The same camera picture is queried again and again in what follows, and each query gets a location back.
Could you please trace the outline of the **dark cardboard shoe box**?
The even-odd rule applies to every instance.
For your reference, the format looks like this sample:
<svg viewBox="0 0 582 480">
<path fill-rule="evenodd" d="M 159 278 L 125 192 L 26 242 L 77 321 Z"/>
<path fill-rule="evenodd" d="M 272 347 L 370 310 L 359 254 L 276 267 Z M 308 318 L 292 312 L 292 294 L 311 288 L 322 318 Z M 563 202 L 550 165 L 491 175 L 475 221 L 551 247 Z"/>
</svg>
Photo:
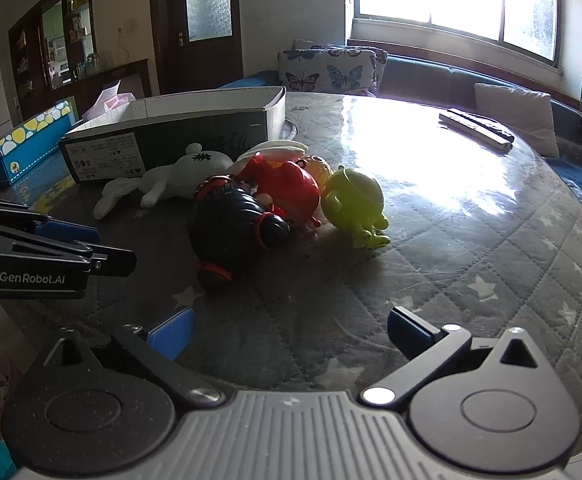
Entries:
<svg viewBox="0 0 582 480">
<path fill-rule="evenodd" d="M 192 143 L 235 159 L 282 138 L 286 94 L 268 86 L 135 100 L 73 128 L 59 148 L 78 183 L 140 177 L 176 162 Z"/>
</svg>

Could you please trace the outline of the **dark-haired doll figurine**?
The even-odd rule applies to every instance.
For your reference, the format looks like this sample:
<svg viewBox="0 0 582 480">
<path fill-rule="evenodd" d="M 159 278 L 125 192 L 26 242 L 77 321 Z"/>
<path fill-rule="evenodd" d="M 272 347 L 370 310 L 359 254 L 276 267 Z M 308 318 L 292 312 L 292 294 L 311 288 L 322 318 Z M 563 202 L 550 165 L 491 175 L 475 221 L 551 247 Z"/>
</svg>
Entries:
<svg viewBox="0 0 582 480">
<path fill-rule="evenodd" d="M 210 294 L 244 276 L 264 252 L 277 249 L 291 233 L 282 216 L 228 176 L 213 176 L 198 186 L 187 230 L 198 259 L 198 281 Z"/>
</svg>

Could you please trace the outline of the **orange textured owl toy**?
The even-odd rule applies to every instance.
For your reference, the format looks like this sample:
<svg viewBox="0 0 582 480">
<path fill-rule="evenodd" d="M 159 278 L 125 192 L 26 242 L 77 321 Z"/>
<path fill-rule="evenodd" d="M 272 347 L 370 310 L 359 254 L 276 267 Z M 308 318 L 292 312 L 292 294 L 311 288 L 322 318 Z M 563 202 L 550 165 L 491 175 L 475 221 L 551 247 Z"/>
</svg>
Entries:
<svg viewBox="0 0 582 480">
<path fill-rule="evenodd" d="M 299 158 L 295 163 L 303 171 L 302 185 L 305 188 L 310 188 L 309 180 L 313 180 L 315 188 L 322 193 L 328 180 L 333 175 L 333 170 L 327 160 L 317 155 L 306 155 Z"/>
</svg>

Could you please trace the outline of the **white pink tissue pack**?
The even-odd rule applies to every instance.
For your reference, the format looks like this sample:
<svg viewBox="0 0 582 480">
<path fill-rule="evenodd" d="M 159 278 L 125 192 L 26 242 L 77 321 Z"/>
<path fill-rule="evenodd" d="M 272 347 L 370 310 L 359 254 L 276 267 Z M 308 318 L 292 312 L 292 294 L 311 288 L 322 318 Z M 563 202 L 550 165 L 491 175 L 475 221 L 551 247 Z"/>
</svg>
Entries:
<svg viewBox="0 0 582 480">
<path fill-rule="evenodd" d="M 84 120 L 92 120 L 129 102 L 135 101 L 133 92 L 121 92 L 121 81 L 102 90 L 96 102 L 82 115 Z"/>
</svg>

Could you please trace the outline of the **green one-eyed monster toy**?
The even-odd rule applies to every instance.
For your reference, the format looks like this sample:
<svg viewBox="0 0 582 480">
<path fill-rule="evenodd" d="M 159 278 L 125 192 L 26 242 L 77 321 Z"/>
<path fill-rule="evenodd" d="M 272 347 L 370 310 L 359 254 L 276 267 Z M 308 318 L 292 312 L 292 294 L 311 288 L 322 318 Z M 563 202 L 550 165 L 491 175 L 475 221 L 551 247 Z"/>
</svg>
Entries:
<svg viewBox="0 0 582 480">
<path fill-rule="evenodd" d="M 320 206 L 331 224 L 349 233 L 354 247 L 376 249 L 391 242 L 383 233 L 389 219 L 383 213 L 384 196 L 376 179 L 340 166 L 321 191 Z"/>
</svg>

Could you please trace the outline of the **blue sofa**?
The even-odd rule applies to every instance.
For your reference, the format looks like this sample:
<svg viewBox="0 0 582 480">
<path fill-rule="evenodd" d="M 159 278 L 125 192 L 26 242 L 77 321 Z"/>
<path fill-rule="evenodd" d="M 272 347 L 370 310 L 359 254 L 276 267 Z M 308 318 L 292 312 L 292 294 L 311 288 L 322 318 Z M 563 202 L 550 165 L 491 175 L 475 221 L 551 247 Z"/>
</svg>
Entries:
<svg viewBox="0 0 582 480">
<path fill-rule="evenodd" d="M 516 84 L 465 68 L 390 55 L 382 67 L 379 96 L 477 111 L 478 84 L 518 89 Z M 551 102 L 553 127 L 560 155 L 550 166 L 582 202 L 582 115 L 557 100 Z"/>
</svg>

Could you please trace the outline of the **white cushion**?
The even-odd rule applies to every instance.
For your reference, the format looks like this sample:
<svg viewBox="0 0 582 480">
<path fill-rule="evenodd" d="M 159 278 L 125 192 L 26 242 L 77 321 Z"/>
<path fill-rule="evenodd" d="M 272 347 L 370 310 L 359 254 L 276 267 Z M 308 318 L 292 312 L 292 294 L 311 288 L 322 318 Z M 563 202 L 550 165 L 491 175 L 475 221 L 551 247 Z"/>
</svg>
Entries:
<svg viewBox="0 0 582 480">
<path fill-rule="evenodd" d="M 546 92 L 474 84 L 477 113 L 509 127 L 539 155 L 560 155 L 554 132 L 551 98 Z"/>
</svg>

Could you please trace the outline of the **white plush rabbit toy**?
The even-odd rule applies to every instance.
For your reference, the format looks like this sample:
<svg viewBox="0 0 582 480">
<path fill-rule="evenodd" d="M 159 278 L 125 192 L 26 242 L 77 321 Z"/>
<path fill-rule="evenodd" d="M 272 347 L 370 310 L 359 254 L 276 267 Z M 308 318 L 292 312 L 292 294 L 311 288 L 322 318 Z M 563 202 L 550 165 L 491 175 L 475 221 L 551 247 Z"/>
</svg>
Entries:
<svg viewBox="0 0 582 480">
<path fill-rule="evenodd" d="M 229 156 L 203 150 L 199 143 L 189 144 L 186 153 L 173 165 L 150 169 L 141 178 L 117 178 L 108 182 L 94 207 L 94 217 L 105 218 L 120 198 L 134 191 L 142 193 L 142 208 L 151 208 L 159 200 L 174 196 L 192 198 L 200 183 L 208 177 L 226 174 L 231 166 L 233 159 Z"/>
</svg>

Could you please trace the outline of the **black remote control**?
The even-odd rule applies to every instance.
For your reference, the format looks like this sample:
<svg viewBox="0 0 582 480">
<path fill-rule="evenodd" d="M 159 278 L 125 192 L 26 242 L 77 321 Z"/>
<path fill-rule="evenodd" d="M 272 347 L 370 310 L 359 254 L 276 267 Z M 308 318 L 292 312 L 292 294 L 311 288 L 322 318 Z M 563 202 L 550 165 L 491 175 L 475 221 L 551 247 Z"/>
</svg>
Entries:
<svg viewBox="0 0 582 480">
<path fill-rule="evenodd" d="M 513 143 L 514 142 L 514 135 L 512 131 L 500 122 L 496 122 L 496 120 L 492 120 L 490 118 L 472 114 L 465 112 L 464 110 L 458 110 L 458 108 L 448 108 L 448 112 L 454 113 L 460 117 L 463 117 L 469 122 L 473 122 L 475 125 L 479 125 L 491 133 L 497 134 L 497 136 L 501 136 L 503 139 Z"/>
</svg>

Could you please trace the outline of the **dark wooden cabinet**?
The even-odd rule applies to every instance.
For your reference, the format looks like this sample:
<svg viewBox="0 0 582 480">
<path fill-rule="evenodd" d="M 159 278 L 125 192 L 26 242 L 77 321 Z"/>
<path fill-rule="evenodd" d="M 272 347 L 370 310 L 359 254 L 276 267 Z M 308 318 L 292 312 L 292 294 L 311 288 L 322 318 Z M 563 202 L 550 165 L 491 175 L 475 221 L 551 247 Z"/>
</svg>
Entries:
<svg viewBox="0 0 582 480">
<path fill-rule="evenodd" d="M 120 62 L 101 49 L 94 0 L 41 0 L 9 29 L 8 41 L 24 119 L 62 99 L 81 116 L 114 84 L 137 98 L 151 94 L 146 58 L 133 61 L 122 41 Z"/>
</svg>

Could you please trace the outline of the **blue spotted tissue box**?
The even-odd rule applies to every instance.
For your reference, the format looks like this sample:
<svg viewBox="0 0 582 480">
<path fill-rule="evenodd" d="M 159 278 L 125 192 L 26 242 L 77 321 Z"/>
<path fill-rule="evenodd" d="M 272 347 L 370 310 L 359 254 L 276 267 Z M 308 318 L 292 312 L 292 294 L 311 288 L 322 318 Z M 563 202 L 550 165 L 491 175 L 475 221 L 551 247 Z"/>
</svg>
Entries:
<svg viewBox="0 0 582 480">
<path fill-rule="evenodd" d="M 73 99 L 58 101 L 0 138 L 0 185 L 11 185 L 58 150 L 75 123 Z"/>
</svg>

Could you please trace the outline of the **grey remote control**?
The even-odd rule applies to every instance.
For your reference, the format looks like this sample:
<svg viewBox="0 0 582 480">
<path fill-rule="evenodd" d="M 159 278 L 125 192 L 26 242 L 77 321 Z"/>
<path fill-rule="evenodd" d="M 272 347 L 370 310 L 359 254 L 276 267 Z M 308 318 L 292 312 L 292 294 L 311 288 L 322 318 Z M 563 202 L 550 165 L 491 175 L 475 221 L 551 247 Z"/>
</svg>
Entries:
<svg viewBox="0 0 582 480">
<path fill-rule="evenodd" d="M 443 110 L 443 112 L 438 114 L 438 118 L 440 118 L 440 122 L 444 126 L 457 130 L 466 136 L 472 136 L 473 139 L 482 142 L 500 153 L 508 153 L 512 149 L 512 142 L 508 139 L 455 113 Z"/>
</svg>

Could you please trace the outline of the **red round toy figure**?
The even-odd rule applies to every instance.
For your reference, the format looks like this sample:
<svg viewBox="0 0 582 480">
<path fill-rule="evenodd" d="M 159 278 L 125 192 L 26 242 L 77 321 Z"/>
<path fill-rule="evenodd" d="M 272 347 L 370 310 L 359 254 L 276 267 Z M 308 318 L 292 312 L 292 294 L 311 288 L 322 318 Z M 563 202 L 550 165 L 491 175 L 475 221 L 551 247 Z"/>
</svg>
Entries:
<svg viewBox="0 0 582 480">
<path fill-rule="evenodd" d="M 257 196 L 268 195 L 270 208 L 293 226 L 321 226 L 315 217 L 320 200 L 318 184 L 295 162 L 269 162 L 262 153 L 256 153 L 238 172 L 237 179 L 255 186 Z"/>
</svg>

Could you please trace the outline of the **dark wooden door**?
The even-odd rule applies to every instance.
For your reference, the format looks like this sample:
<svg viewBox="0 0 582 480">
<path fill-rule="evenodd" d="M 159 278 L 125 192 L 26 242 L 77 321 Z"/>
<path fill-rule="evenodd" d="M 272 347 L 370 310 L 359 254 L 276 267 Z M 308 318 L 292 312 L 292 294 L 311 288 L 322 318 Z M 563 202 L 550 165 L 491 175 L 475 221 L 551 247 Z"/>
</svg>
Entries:
<svg viewBox="0 0 582 480">
<path fill-rule="evenodd" d="M 150 13 L 162 94 L 243 76 L 239 0 L 150 0 Z"/>
</svg>

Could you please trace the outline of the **butterfly print cushion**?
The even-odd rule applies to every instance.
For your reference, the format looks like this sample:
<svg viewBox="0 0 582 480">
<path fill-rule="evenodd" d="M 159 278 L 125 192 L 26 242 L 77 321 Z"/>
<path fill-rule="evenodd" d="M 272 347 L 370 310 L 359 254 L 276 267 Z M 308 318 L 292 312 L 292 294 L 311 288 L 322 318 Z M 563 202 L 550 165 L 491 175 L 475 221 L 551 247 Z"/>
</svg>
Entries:
<svg viewBox="0 0 582 480">
<path fill-rule="evenodd" d="M 278 76 L 290 91 L 371 96 L 379 92 L 388 57 L 378 48 L 292 47 L 278 53 Z"/>
</svg>

